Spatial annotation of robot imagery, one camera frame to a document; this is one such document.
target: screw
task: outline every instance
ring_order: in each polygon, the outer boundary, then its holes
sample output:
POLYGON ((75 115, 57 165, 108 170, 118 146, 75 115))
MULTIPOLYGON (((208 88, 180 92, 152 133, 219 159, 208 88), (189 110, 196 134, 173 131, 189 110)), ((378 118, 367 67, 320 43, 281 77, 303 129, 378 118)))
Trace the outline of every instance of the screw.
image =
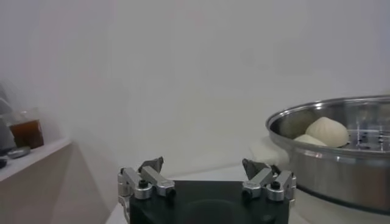
POLYGON ((168 200, 172 200, 176 196, 176 190, 169 188, 166 190, 166 197, 168 200))
POLYGON ((252 193, 249 191, 243 191, 242 192, 243 200, 244 202, 248 203, 252 199, 252 193))
POLYGON ((280 189, 280 183, 278 181, 273 181, 271 183, 271 189, 272 190, 279 190, 280 189))
POLYGON ((145 188, 147 188, 147 186, 148 186, 148 183, 146 180, 140 180, 140 182, 138 182, 138 187, 140 189, 145 189, 145 188))

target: metal pot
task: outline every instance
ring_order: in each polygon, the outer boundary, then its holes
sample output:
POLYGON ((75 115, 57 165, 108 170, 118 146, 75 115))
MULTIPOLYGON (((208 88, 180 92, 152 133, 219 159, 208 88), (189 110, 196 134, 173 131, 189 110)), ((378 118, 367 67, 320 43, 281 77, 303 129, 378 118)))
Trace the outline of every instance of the metal pot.
POLYGON ((390 96, 317 101, 273 114, 269 137, 289 154, 298 188, 320 198, 390 214, 390 96), (294 141, 325 116, 345 125, 350 142, 340 148, 294 141))

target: brown liquid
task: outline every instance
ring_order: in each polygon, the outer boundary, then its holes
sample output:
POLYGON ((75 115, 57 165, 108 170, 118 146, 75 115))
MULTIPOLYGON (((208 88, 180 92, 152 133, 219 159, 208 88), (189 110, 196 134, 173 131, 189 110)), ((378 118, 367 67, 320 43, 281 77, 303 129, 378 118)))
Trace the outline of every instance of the brown liquid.
POLYGON ((39 120, 10 126, 18 148, 28 146, 31 149, 43 146, 43 137, 39 120))

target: white shelf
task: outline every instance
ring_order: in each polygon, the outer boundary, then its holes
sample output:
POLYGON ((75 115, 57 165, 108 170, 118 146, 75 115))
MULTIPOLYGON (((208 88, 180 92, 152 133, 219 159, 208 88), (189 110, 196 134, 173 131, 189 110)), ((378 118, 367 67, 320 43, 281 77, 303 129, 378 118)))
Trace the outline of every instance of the white shelf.
POLYGON ((70 143, 71 140, 68 138, 59 139, 57 141, 45 144, 42 147, 31 150, 31 153, 25 157, 18 159, 8 159, 7 165, 0 169, 0 182, 33 165, 34 163, 48 157, 56 151, 63 149, 70 143))

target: white bun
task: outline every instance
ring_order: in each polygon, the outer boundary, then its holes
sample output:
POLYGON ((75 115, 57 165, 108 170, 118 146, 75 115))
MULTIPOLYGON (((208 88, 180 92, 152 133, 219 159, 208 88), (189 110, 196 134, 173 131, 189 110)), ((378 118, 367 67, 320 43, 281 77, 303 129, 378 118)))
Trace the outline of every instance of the white bun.
POLYGON ((327 117, 322 117, 312 123, 306 129, 306 134, 322 141, 329 147, 346 145, 349 140, 345 126, 327 117))
POLYGON ((301 136, 299 136, 298 138, 296 138, 294 140, 295 141, 299 141, 299 142, 313 144, 313 145, 327 146, 322 141, 320 141, 320 140, 318 140, 316 138, 313 138, 310 135, 301 135, 301 136))

